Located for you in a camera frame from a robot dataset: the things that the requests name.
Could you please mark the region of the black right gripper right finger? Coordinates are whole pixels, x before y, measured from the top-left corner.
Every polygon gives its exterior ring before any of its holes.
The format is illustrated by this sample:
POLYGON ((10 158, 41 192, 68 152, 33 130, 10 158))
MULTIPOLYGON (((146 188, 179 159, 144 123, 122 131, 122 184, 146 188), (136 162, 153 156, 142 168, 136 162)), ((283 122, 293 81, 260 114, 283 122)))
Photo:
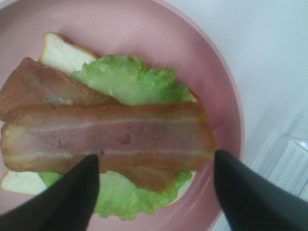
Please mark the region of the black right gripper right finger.
POLYGON ((214 185, 233 231, 306 231, 308 204, 216 150, 214 185))

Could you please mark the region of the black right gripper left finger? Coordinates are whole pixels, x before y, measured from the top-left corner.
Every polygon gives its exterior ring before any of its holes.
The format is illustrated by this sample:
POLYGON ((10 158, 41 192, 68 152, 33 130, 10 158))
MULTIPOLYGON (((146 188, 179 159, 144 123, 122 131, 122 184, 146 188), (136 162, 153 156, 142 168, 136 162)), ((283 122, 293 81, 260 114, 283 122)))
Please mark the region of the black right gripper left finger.
POLYGON ((41 194, 0 217, 2 231, 85 231, 99 193, 98 157, 85 157, 41 194))

